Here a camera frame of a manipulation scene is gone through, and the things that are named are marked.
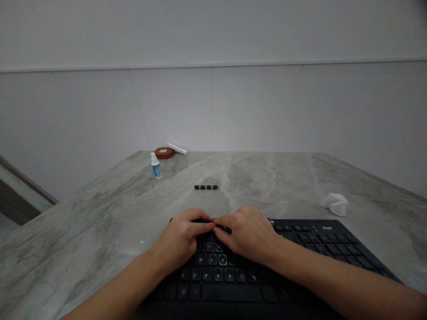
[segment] crumpled tissue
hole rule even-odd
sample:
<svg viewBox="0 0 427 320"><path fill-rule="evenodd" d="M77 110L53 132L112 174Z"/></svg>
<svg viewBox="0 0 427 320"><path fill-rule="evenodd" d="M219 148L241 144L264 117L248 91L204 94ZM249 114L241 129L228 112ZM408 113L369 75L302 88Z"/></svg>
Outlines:
<svg viewBox="0 0 427 320"><path fill-rule="evenodd" d="M320 201L320 205L329 209L337 216L346 216L348 200L340 193L329 193L322 201Z"/></svg>

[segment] finger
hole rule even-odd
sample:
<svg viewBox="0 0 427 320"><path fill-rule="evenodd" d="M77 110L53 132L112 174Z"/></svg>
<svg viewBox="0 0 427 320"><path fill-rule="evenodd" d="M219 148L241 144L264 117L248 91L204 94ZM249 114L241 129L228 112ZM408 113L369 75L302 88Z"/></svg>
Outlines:
<svg viewBox="0 0 427 320"><path fill-rule="evenodd" d="M213 222L209 222L206 224L192 223L190 230L191 230L192 236L199 236L203 233L212 231L215 227L216 225Z"/></svg>
<svg viewBox="0 0 427 320"><path fill-rule="evenodd" d="M220 240L223 244L225 244L227 247L230 248L232 239L231 239L231 236L228 233L226 233L225 231L222 231L218 227L214 228L213 232L217 236L218 240Z"/></svg>
<svg viewBox="0 0 427 320"><path fill-rule="evenodd" d="M199 209L199 208L188 209L187 211L184 211L182 213L182 216L187 221L193 221L193 220L196 220L197 218L202 218L208 221L212 221L212 218L206 212L204 212L202 209Z"/></svg>

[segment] keycap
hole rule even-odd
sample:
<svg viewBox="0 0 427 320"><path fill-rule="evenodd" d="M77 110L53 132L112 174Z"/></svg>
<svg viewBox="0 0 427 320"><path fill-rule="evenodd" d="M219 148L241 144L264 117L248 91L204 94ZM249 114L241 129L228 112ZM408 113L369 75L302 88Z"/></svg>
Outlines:
<svg viewBox="0 0 427 320"><path fill-rule="evenodd" d="M213 279L214 279L216 282L222 282L222 281L224 280L223 273L222 273L222 269L220 269L220 268L216 268L216 269L213 271Z"/></svg>
<svg viewBox="0 0 427 320"><path fill-rule="evenodd" d="M191 280L200 281L201 279L201 269L199 267L191 268Z"/></svg>
<svg viewBox="0 0 427 320"><path fill-rule="evenodd" d="M357 256L356 259L359 260L365 269L372 270L374 268L374 266L364 256Z"/></svg>
<svg viewBox="0 0 427 320"><path fill-rule="evenodd" d="M248 282L257 282L257 276L252 270L248 270Z"/></svg>
<svg viewBox="0 0 427 320"><path fill-rule="evenodd" d="M200 300L200 285L192 284L190 285L190 300L199 301Z"/></svg>
<svg viewBox="0 0 427 320"><path fill-rule="evenodd" d="M340 255L340 251L337 249L335 244L327 244L326 247L328 248L329 252L333 255Z"/></svg>
<svg viewBox="0 0 427 320"><path fill-rule="evenodd" d="M259 286L205 284L201 296L204 301L262 302Z"/></svg>
<svg viewBox="0 0 427 320"><path fill-rule="evenodd" d="M349 255L350 254L350 251L348 251L347 248L346 248L346 246L343 245L343 244L337 244L337 248L344 255Z"/></svg>
<svg viewBox="0 0 427 320"><path fill-rule="evenodd" d="M221 243L215 244L215 252L223 252Z"/></svg>
<svg viewBox="0 0 427 320"><path fill-rule="evenodd" d="M215 252L215 244L213 242L206 244L206 252Z"/></svg>
<svg viewBox="0 0 427 320"><path fill-rule="evenodd" d="M330 240L326 235L318 235L318 237L323 243L330 243Z"/></svg>
<svg viewBox="0 0 427 320"><path fill-rule="evenodd" d="M352 255L358 256L361 255L360 251L356 249L356 247L352 244L346 244L348 251L351 252Z"/></svg>
<svg viewBox="0 0 427 320"><path fill-rule="evenodd" d="M347 260L352 265L359 267L359 268L362 268L362 265L360 264L360 262L356 258L354 258L353 256L347 256Z"/></svg>
<svg viewBox="0 0 427 320"><path fill-rule="evenodd" d="M206 257L206 254L200 253L197 255L197 264L198 265L206 265L208 259Z"/></svg>
<svg viewBox="0 0 427 320"><path fill-rule="evenodd" d="M219 265L222 265L222 266L227 265L227 256L219 255L218 262L219 262Z"/></svg>
<svg viewBox="0 0 427 320"><path fill-rule="evenodd" d="M177 295L177 285L176 284L168 284L166 287L166 297L165 299L168 301L175 300Z"/></svg>
<svg viewBox="0 0 427 320"><path fill-rule="evenodd" d="M245 275L245 271L242 269L237 269L236 270L236 279L237 282L246 282L246 275Z"/></svg>
<svg viewBox="0 0 427 320"><path fill-rule="evenodd" d="M181 272L181 277L180 277L181 281L190 281L190 273L191 273L190 268L184 268Z"/></svg>
<svg viewBox="0 0 427 320"><path fill-rule="evenodd" d="M212 281L212 268L203 268L203 281Z"/></svg>
<svg viewBox="0 0 427 320"><path fill-rule="evenodd" d="M180 284L178 286L178 300L188 299L188 284Z"/></svg>
<svg viewBox="0 0 427 320"><path fill-rule="evenodd" d="M234 282L234 269L226 269L226 282Z"/></svg>

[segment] black keyboard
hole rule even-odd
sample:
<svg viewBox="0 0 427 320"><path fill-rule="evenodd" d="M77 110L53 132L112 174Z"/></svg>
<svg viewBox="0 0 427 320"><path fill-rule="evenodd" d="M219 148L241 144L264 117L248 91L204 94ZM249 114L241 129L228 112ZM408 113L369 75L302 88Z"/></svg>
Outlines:
<svg viewBox="0 0 427 320"><path fill-rule="evenodd" d="M271 220L281 236L314 252L399 279L337 220ZM231 252L210 232L196 254L137 310L149 318L342 319L304 287Z"/></svg>

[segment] gray marble surface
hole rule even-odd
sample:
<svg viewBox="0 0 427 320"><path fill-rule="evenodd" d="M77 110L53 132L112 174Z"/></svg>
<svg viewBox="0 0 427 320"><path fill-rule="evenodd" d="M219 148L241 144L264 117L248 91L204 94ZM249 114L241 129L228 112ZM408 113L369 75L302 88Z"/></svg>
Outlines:
<svg viewBox="0 0 427 320"><path fill-rule="evenodd" d="M406 285L427 292L426 200L322 153L138 152L0 244L1 319L55 319L147 250L190 207L211 216L252 205L271 218L338 219ZM195 184L219 189L194 190ZM340 218L319 205L350 202Z"/></svg>

